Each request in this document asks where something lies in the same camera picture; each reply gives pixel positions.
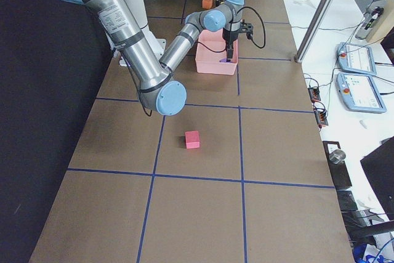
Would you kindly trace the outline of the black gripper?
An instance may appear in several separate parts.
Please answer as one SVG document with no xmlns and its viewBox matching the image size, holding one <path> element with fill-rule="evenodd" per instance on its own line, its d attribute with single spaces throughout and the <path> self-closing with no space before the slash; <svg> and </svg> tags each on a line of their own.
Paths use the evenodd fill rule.
<svg viewBox="0 0 394 263">
<path fill-rule="evenodd" d="M 238 39 L 238 30 L 227 30 L 226 28 L 222 31 L 222 37 L 225 41 L 226 47 L 226 62 L 231 62 L 233 58 L 233 43 Z"/>
</svg>

